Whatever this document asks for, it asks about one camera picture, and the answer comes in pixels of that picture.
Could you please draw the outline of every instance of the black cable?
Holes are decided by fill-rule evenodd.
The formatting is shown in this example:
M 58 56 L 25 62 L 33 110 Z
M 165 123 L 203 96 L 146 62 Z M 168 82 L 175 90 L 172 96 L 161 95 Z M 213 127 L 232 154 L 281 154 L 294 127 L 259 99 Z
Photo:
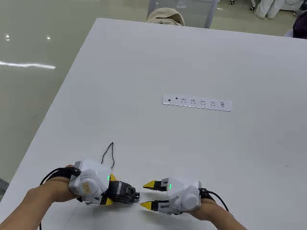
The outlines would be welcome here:
M 302 0 L 298 0 L 298 1 L 296 1 L 295 3 L 292 3 L 292 4 L 288 3 L 286 0 L 285 0 L 284 2 L 285 2 L 287 5 L 289 5 L 289 6 L 293 6 L 293 5 L 297 4 L 297 3 L 299 3 L 300 1 L 302 1 Z
M 114 142 L 112 142 L 111 144 L 109 144 L 109 146 L 107 147 L 105 153 L 102 155 L 101 164 L 104 162 L 105 154 L 108 152 L 108 150 L 110 149 L 111 146 L 112 146 L 112 160 L 113 160 L 113 164 L 112 164 L 111 168 L 113 168 L 114 165 L 115 165 L 115 161 L 114 161 L 114 157 L 113 157 L 113 146 L 114 146 Z
M 48 173 L 47 176 L 44 177 L 44 179 L 42 180 L 42 182 L 39 185 L 42 185 L 48 179 L 49 176 L 51 176 L 53 173 L 55 173 L 55 172 L 57 172 L 61 169 L 65 169 L 65 168 L 57 168 L 57 169 L 52 170 L 50 173 Z M 42 222 L 39 223 L 39 230 L 42 230 Z
M 217 194 L 214 193 L 214 192 L 208 191 L 208 190 L 207 190 L 207 192 L 210 193 L 210 194 L 213 194 L 213 195 L 215 195 L 217 198 L 219 198 L 219 200 L 220 200 L 220 201 L 222 202 L 222 204 L 224 205 L 225 209 L 229 212 L 229 209 L 227 208 L 225 202 L 221 199 L 221 197 L 220 197 L 219 195 L 217 195 Z

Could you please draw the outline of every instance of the person's legs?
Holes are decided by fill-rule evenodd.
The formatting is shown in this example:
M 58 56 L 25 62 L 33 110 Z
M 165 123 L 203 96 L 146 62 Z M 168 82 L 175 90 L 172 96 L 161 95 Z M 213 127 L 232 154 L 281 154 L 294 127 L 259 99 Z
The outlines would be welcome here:
M 284 0 L 274 0 L 273 4 L 271 5 L 269 11 L 268 11 L 268 19 L 275 18 L 278 11 L 282 8 L 284 5 Z
M 269 11 L 270 6 L 272 5 L 274 0 L 261 0 L 259 3 L 255 14 L 258 18 L 264 19 L 266 14 Z
M 300 15 L 302 15 L 303 13 L 305 13 L 307 11 L 307 0 L 304 0 L 303 4 L 301 5 L 301 7 L 294 12 L 294 15 L 296 17 L 299 17 Z

